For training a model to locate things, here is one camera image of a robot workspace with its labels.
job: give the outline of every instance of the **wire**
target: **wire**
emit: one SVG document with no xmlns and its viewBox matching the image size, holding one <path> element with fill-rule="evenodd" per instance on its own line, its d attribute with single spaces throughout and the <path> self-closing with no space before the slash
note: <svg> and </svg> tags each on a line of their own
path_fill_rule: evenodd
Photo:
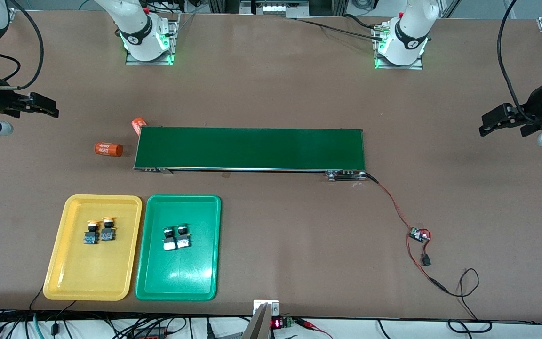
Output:
<svg viewBox="0 0 542 339">
<path fill-rule="evenodd" d="M 26 333 L 26 339 L 31 339 L 28 335 L 28 315 L 24 316 L 24 332 Z"/>
<path fill-rule="evenodd" d="M 194 339 L 194 332 L 193 330 L 191 329 L 191 318 L 188 318 L 190 320 L 190 335 L 191 335 L 191 339 Z"/>
<path fill-rule="evenodd" d="M 71 306 L 75 305 L 75 302 L 77 302 L 76 300 L 73 301 L 70 305 L 68 305 L 67 307 L 63 308 L 62 311 L 60 311 L 58 314 L 56 314 L 56 317 L 54 318 L 54 325 L 55 324 L 58 324 L 58 317 L 60 315 L 62 315 L 62 313 L 64 313 L 64 311 L 66 311 L 67 309 L 69 309 Z"/>
<path fill-rule="evenodd" d="M 341 32 L 341 33 L 344 33 L 344 34 L 350 34 L 352 36 L 358 36 L 358 37 L 364 37 L 366 39 L 372 39 L 372 40 L 376 40 L 376 41 L 382 41 L 382 38 L 381 37 L 375 37 L 375 36 L 367 36 L 365 34 L 360 34 L 360 33 L 355 33 L 355 32 L 350 32 L 350 31 L 345 31 L 345 30 L 341 30 L 340 28 L 335 28 L 335 27 L 332 27 L 332 26 L 327 26 L 327 25 L 323 25 L 323 24 L 319 24 L 318 22 L 313 22 L 313 21 L 307 21 L 307 20 L 299 20 L 299 19 L 293 19 L 295 21 L 298 21 L 298 22 L 306 22 L 307 24 L 311 24 L 311 25 L 315 25 L 315 26 L 320 26 L 320 27 L 323 27 L 323 28 L 327 28 L 329 30 L 333 30 L 333 31 L 336 31 L 336 32 Z"/>
<path fill-rule="evenodd" d="M 196 12 L 199 10 L 200 9 L 198 9 L 198 7 L 194 8 L 194 11 L 192 11 L 190 17 L 188 17 L 187 20 L 183 23 L 183 25 L 179 27 L 179 29 L 177 30 L 177 32 L 175 32 L 175 34 L 179 34 L 179 32 L 181 32 L 181 30 L 185 27 L 185 25 L 187 25 L 189 21 L 193 19 L 194 15 L 196 15 Z"/>
<path fill-rule="evenodd" d="M 507 7 L 507 10 L 505 11 L 505 15 L 503 16 L 503 20 L 501 20 L 501 26 L 499 26 L 499 34 L 497 35 L 497 60 L 499 60 L 499 67 L 501 68 L 501 73 L 503 73 L 503 78 L 505 79 L 505 83 L 507 84 L 507 88 L 510 90 L 511 98 L 514 100 L 514 105 L 516 105 L 516 109 L 522 116 L 528 120 L 529 122 L 540 125 L 539 122 L 537 122 L 534 119 L 531 119 L 529 116 L 526 115 L 524 112 L 524 109 L 520 105 L 520 102 L 518 101 L 518 96 L 516 96 L 516 92 L 514 92 L 514 87 L 511 84 L 510 76 L 507 75 L 507 71 L 505 70 L 505 66 L 503 65 L 503 56 L 501 55 L 501 37 L 503 36 L 503 29 L 505 28 L 505 22 L 507 21 L 507 18 L 510 16 L 511 9 L 514 7 L 518 0 L 511 0 L 510 5 Z"/>
<path fill-rule="evenodd" d="M 35 303 L 35 300 L 37 300 L 37 298 L 39 297 L 39 294 L 41 294 L 41 292 L 43 292 L 43 286 L 41 286 L 41 288 L 39 289 L 39 292 L 37 292 L 37 295 L 34 298 L 32 298 L 31 303 L 28 305 L 28 310 L 29 311 L 32 311 L 32 305 Z"/>
<path fill-rule="evenodd" d="M 364 23 L 363 21 L 360 21 L 358 17 L 355 17 L 354 15 L 352 14 L 345 14 L 343 15 L 343 17 L 350 17 L 351 19 L 353 19 L 354 21 L 356 21 L 359 25 L 365 27 L 365 28 L 369 28 L 370 30 L 372 30 L 374 28 L 374 26 L 379 26 L 378 24 L 376 25 L 367 25 L 366 23 Z"/>
<path fill-rule="evenodd" d="M 81 10 L 81 8 L 82 8 L 86 3 L 88 3 L 89 1 L 91 1 L 91 0 L 84 0 L 84 2 L 82 2 L 81 6 L 79 6 L 79 9 L 78 9 L 78 10 Z"/>
<path fill-rule="evenodd" d="M 64 323 L 64 328 L 66 328 L 66 333 L 68 333 L 68 337 L 70 339 L 74 339 L 71 334 L 71 330 L 69 330 L 68 325 L 66 324 L 66 318 L 64 318 L 64 315 L 62 316 L 62 322 Z"/>
<path fill-rule="evenodd" d="M 169 335 L 170 335 L 170 334 L 175 334 L 175 333 L 177 333 L 177 332 L 183 330 L 183 329 L 187 326 L 187 320 L 186 320 L 185 318 L 183 318 L 184 323 L 183 323 L 183 326 L 181 326 L 181 328 L 179 328 L 179 329 L 176 330 L 176 331 L 169 331 L 169 330 L 168 330 L 168 326 L 169 326 L 170 323 L 171 323 L 173 320 L 175 320 L 175 319 L 176 319 L 176 318 L 172 318 L 172 319 L 170 320 L 170 322 L 168 322 L 168 324 L 166 324 L 166 331 L 168 332 Z"/>
<path fill-rule="evenodd" d="M 314 328 L 314 331 L 322 332 L 323 334 L 327 335 L 327 336 L 330 337 L 331 339 L 334 339 L 334 337 L 332 337 L 332 335 L 331 335 L 330 333 L 327 333 L 327 332 L 325 332 L 324 330 L 320 330 L 320 329 L 317 328 L 317 327 Z"/>
<path fill-rule="evenodd" d="M 165 5 L 165 4 L 163 4 L 162 2 L 161 2 L 160 4 L 162 5 L 162 7 L 164 7 L 164 8 L 166 8 L 166 9 L 168 9 L 168 11 L 170 11 L 171 13 L 174 13 L 174 12 L 175 12 L 175 9 L 173 9 L 173 8 L 170 8 L 170 7 L 166 6 L 166 5 Z"/>
<path fill-rule="evenodd" d="M 456 330 L 454 327 L 453 327 L 453 322 L 456 322 L 458 323 L 464 330 Z M 486 323 L 488 324 L 488 327 L 485 328 L 484 330 L 470 330 L 469 328 L 467 328 L 467 326 L 465 326 L 465 324 L 459 320 L 459 319 L 449 319 L 447 320 L 447 326 L 449 326 L 449 330 L 452 330 L 453 332 L 455 333 L 459 333 L 459 334 L 467 334 L 467 336 L 469 337 L 469 339 L 473 339 L 473 337 L 471 337 L 471 334 L 472 333 L 487 333 L 489 331 L 491 331 L 493 329 L 493 323 L 492 322 L 483 322 L 483 323 Z"/>
<path fill-rule="evenodd" d="M 378 319 L 378 324 L 380 325 L 380 330 L 382 330 L 382 334 L 386 337 L 386 339 L 391 339 L 390 336 L 386 333 L 386 330 L 382 326 L 382 321 Z"/>
<path fill-rule="evenodd" d="M 12 58 L 11 56 L 6 56 L 5 54 L 1 54 L 0 53 L 0 58 L 4 58 L 4 59 L 7 59 L 7 60 L 10 60 L 12 62 L 14 62 L 16 64 L 16 69 L 12 72 L 12 74 L 8 75 L 7 77 L 3 78 L 3 80 L 9 80 L 11 79 L 11 77 L 13 77 L 14 75 L 16 75 L 18 73 L 18 71 L 20 70 L 20 62 L 18 60 L 16 60 L 15 58 Z"/>
<path fill-rule="evenodd" d="M 39 336 L 39 338 L 40 339 L 45 339 L 45 337 L 43 336 L 43 333 L 41 333 L 41 328 L 39 328 L 39 322 L 37 321 L 37 313 L 36 312 L 32 314 L 32 323 L 35 326 L 35 330 L 37 330 L 37 335 Z"/>
<path fill-rule="evenodd" d="M 41 73 L 41 67 L 43 67 L 43 54 L 45 53 L 44 48 L 43 48 L 43 37 L 41 37 L 41 32 L 39 32 L 39 28 L 37 27 L 37 24 L 32 19 L 32 17 L 26 12 L 26 9 L 20 6 L 18 2 L 16 2 L 16 0 L 8 0 L 8 1 L 14 4 L 15 6 L 17 6 L 18 9 L 20 9 L 22 14 L 24 14 L 26 19 L 28 19 L 28 21 L 31 23 L 32 27 L 35 30 L 35 33 L 37 34 L 37 39 L 39 39 L 39 65 L 37 66 L 37 71 L 35 71 L 35 75 L 32 76 L 32 79 L 24 86 L 17 86 L 17 87 L 0 86 L 0 90 L 22 90 L 32 85 L 37 79 L 37 77 L 39 76 L 39 73 Z"/>
<path fill-rule="evenodd" d="M 467 305 L 467 303 L 465 303 L 465 299 L 464 299 L 465 297 L 468 297 L 471 294 L 473 294 L 473 292 L 476 291 L 476 288 L 479 287 L 479 285 L 480 285 L 480 277 L 478 275 L 478 272 L 476 272 L 476 270 L 474 268 L 467 268 L 467 270 L 465 270 L 463 272 L 463 274 L 460 276 L 459 282 L 458 282 L 458 289 L 461 291 L 460 294 L 450 292 L 443 284 L 441 284 L 439 281 L 437 281 L 433 277 L 430 277 L 430 275 L 428 275 L 426 270 L 424 270 L 423 266 L 421 266 L 420 263 L 418 262 L 418 260 L 415 259 L 413 254 L 411 254 L 411 245 L 409 244 L 409 240 L 411 239 L 410 232 L 411 232 L 411 230 L 413 230 L 413 227 L 411 227 L 411 224 L 409 223 L 409 221 L 405 217 L 405 214 L 400 209 L 398 202 L 396 202 L 396 199 L 394 198 L 392 193 L 390 193 L 390 191 L 385 186 L 383 186 L 382 183 L 380 183 L 378 179 L 376 179 L 374 176 L 372 176 L 370 174 L 367 174 L 367 173 L 366 173 L 366 176 L 367 176 L 367 178 L 369 178 L 370 180 L 372 180 L 373 182 L 378 184 L 378 186 L 380 186 L 383 189 L 383 191 L 386 192 L 386 194 L 390 197 L 390 200 L 392 200 L 392 203 L 394 205 L 394 210 L 399 215 L 400 220 L 408 227 L 409 232 L 407 232 L 407 234 L 405 235 L 405 237 L 406 237 L 405 238 L 405 243 L 406 243 L 406 246 L 407 246 L 407 254 L 409 255 L 409 258 L 411 258 L 411 260 L 413 261 L 415 266 L 426 277 L 426 279 L 428 279 L 430 281 L 430 283 L 432 283 L 439 290 L 445 292 L 446 294 L 449 294 L 450 296 L 453 296 L 453 297 L 456 297 L 456 298 L 461 298 L 461 301 L 462 301 L 467 313 L 469 313 L 475 320 L 478 320 L 478 318 L 476 317 L 476 314 L 473 313 L 473 311 L 470 309 L 470 307 Z M 428 236 L 430 237 L 430 240 L 432 239 L 430 231 L 428 231 L 427 229 L 420 229 L 420 230 L 428 232 Z M 424 255 L 427 255 L 426 254 L 426 247 L 428 246 L 428 242 L 429 241 L 426 241 L 426 243 L 422 247 L 422 251 L 423 251 Z M 469 272 L 473 272 L 476 275 L 476 285 L 474 285 L 474 287 L 468 293 L 464 293 L 463 292 L 463 279 Z"/>
</svg>

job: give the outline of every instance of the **red cable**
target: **red cable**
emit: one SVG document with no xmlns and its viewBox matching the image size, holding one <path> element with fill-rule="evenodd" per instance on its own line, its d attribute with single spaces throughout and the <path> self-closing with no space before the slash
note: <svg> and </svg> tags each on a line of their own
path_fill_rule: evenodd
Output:
<svg viewBox="0 0 542 339">
<path fill-rule="evenodd" d="M 381 183 L 378 182 L 378 185 L 380 187 L 382 187 L 382 189 L 390 197 L 390 200 L 392 200 L 392 204 L 394 205 L 394 209 L 396 210 L 396 214 L 399 215 L 400 220 L 403 221 L 403 223 L 409 228 L 409 231 L 411 231 L 411 229 L 413 229 L 413 227 L 411 227 L 411 224 L 407 220 L 407 217 L 405 217 L 405 214 L 403 213 L 403 211 L 400 209 L 399 204 L 398 204 L 398 202 L 396 202 L 396 199 L 393 197 L 392 193 L 390 193 L 390 191 L 386 187 L 384 187 L 384 185 L 382 185 Z M 432 234 L 430 233 L 430 231 L 428 231 L 427 229 L 421 229 L 421 230 L 425 230 L 426 232 L 428 232 L 428 238 L 432 239 Z M 406 235 L 406 244 L 407 244 L 407 253 L 409 254 L 409 258 L 411 258 L 411 260 L 413 261 L 415 266 L 420 270 L 420 272 L 423 275 L 425 275 L 426 278 L 430 279 L 430 276 L 428 275 L 428 273 L 426 273 L 426 271 L 424 271 L 424 268 L 419 264 L 417 259 L 415 259 L 415 257 L 413 257 L 413 255 L 411 254 L 411 246 L 409 246 L 409 238 L 410 238 L 409 233 L 407 233 L 407 235 Z M 428 245 L 429 242 L 430 242 L 430 240 L 426 241 L 426 243 L 423 246 L 424 253 L 425 253 L 426 245 Z"/>
<path fill-rule="evenodd" d="M 322 333 L 324 333 L 325 335 L 327 335 L 328 337 L 330 337 L 331 339 L 334 339 L 334 337 L 332 337 L 332 335 L 331 335 L 330 333 L 327 333 L 327 332 L 325 332 L 324 330 L 320 330 L 317 326 L 315 326 L 315 328 L 312 329 L 312 330 L 318 331 L 318 332 L 322 332 Z"/>
<path fill-rule="evenodd" d="M 402 210 L 400 210 L 400 207 L 399 207 L 399 204 L 396 202 L 396 200 L 394 199 L 394 197 L 392 196 L 392 193 L 390 193 L 390 191 L 384 187 L 381 183 L 378 183 L 378 185 L 380 187 L 382 187 L 382 189 L 386 192 L 386 194 L 390 197 L 390 200 L 392 200 L 392 204 L 394 205 L 394 209 L 396 210 L 396 214 L 399 215 L 399 218 L 401 219 L 401 221 L 403 221 L 403 223 L 409 227 L 409 230 L 411 230 L 413 227 L 411 227 L 411 225 L 409 224 L 409 221 L 407 220 L 407 218 L 405 217 L 405 214 L 403 213 Z"/>
</svg>

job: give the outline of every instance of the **white floor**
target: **white floor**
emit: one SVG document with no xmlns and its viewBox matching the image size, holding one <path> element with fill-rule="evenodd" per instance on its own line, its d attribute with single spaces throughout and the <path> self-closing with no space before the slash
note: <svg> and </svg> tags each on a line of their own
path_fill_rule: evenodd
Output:
<svg viewBox="0 0 542 339">
<path fill-rule="evenodd" d="M 310 322 L 330 333 L 334 339 L 385 339 L 376 320 L 346 320 L 346 319 L 308 319 Z M 134 324 L 134 320 L 114 320 L 114 326 L 121 330 Z M 215 335 L 223 337 L 242 332 L 248 323 L 241 318 L 211 318 L 211 325 Z M 205 318 L 192 318 L 193 337 L 206 339 Z M 53 322 L 39 322 L 41 332 L 45 339 L 51 339 L 49 334 Z M 58 321 L 60 333 L 57 339 L 70 339 L 61 321 Z M 73 320 L 67 322 L 73 339 L 112 339 L 114 332 L 108 324 L 98 320 Z M 382 324 L 391 339 L 467 339 L 467 335 L 454 333 L 449 330 L 446 322 L 424 322 L 404 320 L 382 320 Z M 174 320 L 169 330 L 178 330 L 183 326 L 183 320 Z M 29 323 L 30 339 L 38 339 L 32 322 Z M 483 326 L 468 324 L 470 330 L 479 330 Z M 8 333 L 4 330 L 2 338 Z M 323 333 L 305 330 L 300 326 L 293 326 L 282 330 L 275 330 L 277 339 L 284 339 L 297 335 L 295 339 L 329 339 Z M 474 339 L 542 339 L 542 325 L 531 324 L 494 324 L 492 331 L 482 334 L 473 334 Z M 191 339 L 189 323 L 180 332 L 168 336 L 169 339 Z M 11 339 L 26 339 L 24 324 L 18 326 Z"/>
</svg>

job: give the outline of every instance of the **black plug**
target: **black plug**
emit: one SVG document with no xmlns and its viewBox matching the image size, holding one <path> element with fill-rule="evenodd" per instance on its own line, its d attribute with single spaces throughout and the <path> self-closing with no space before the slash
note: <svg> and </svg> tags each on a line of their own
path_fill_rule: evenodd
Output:
<svg viewBox="0 0 542 339">
<path fill-rule="evenodd" d="M 215 336 L 215 331 L 213 331 L 213 326 L 210 324 L 209 318 L 206 318 L 206 339 L 217 339 Z"/>
<path fill-rule="evenodd" d="M 430 262 L 430 257 L 426 253 L 424 253 L 424 255 L 422 256 L 422 265 L 426 267 L 432 265 L 432 262 Z"/>
<path fill-rule="evenodd" d="M 51 326 L 51 335 L 56 335 L 58 333 L 60 333 L 60 326 L 57 324 L 57 323 L 54 323 L 52 326 Z"/>
</svg>

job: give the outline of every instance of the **connector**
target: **connector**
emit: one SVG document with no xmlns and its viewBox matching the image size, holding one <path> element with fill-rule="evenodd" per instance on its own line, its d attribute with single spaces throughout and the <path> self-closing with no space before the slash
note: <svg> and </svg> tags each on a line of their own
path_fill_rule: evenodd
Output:
<svg viewBox="0 0 542 339">
<path fill-rule="evenodd" d="M 390 32 L 390 26 L 374 25 L 374 31 L 376 32 Z"/>
<path fill-rule="evenodd" d="M 315 326 L 312 323 L 308 322 L 307 320 L 304 320 L 303 318 L 293 318 L 293 320 L 295 324 L 300 325 L 306 328 L 307 330 L 313 330 L 313 328 L 315 328 Z"/>
<path fill-rule="evenodd" d="M 213 331 L 213 326 L 211 326 L 210 323 L 206 324 L 206 333 L 206 339 L 217 339 L 217 337 L 215 336 L 215 331 Z"/>
<path fill-rule="evenodd" d="M 428 256 L 427 254 L 424 253 L 424 255 L 422 256 L 422 265 L 428 267 L 430 265 L 432 265 L 432 262 L 430 262 L 430 256 Z"/>
<path fill-rule="evenodd" d="M 58 333 L 60 333 L 60 326 L 57 324 L 57 323 L 54 323 L 52 326 L 51 326 L 51 330 L 49 332 L 51 335 L 56 335 Z"/>
</svg>

